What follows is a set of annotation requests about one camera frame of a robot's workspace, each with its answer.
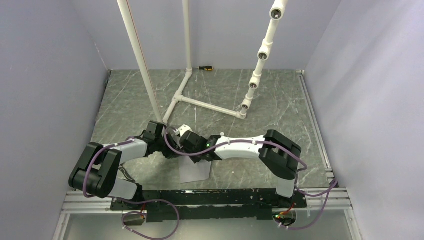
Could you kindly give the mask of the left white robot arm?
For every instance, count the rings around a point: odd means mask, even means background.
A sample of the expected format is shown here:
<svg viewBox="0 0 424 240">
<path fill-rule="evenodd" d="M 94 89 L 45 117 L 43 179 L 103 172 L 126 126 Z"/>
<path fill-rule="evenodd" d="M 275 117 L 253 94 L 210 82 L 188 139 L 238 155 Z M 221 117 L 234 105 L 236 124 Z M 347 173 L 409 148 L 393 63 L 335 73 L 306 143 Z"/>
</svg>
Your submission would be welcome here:
<svg viewBox="0 0 424 240">
<path fill-rule="evenodd" d="M 130 136 L 119 143 L 86 145 L 68 179 L 71 188 L 80 190 L 85 197 L 121 198 L 131 210 L 139 209 L 144 203 L 143 187 L 130 180 L 118 178 L 122 164 L 146 158 L 156 152 L 172 159 L 179 149 L 172 136 L 165 136 L 166 125 L 150 121 L 138 136 Z"/>
</svg>

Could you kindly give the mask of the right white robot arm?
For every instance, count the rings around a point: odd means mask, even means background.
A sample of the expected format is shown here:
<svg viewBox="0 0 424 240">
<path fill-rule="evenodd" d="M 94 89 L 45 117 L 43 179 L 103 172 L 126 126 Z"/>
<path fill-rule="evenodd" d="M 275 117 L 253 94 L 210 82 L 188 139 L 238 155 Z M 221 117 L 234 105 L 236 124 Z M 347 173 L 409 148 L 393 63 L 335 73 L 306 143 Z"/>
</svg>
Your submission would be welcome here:
<svg viewBox="0 0 424 240">
<path fill-rule="evenodd" d="M 190 130 L 179 135 L 180 149 L 197 163 L 227 159 L 260 160 L 277 178 L 276 203 L 287 208 L 295 201 L 295 181 L 302 148 L 276 130 L 248 138 L 202 137 Z"/>
</svg>

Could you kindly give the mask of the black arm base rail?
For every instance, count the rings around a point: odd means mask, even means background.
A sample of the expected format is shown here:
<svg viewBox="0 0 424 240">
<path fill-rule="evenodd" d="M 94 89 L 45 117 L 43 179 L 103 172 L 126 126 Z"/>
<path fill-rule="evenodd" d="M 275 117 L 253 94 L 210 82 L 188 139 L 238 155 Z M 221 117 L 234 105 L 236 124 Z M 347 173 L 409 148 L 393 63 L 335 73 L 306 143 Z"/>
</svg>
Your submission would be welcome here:
<svg viewBox="0 0 424 240">
<path fill-rule="evenodd" d="M 121 200 L 111 203 L 118 211 L 146 211 L 148 223 L 168 220 L 256 219 L 272 220 L 288 209 L 307 207 L 299 192 L 291 198 L 276 193 L 274 188 L 203 189 L 203 190 L 144 190 L 146 204 L 130 204 Z"/>
</svg>

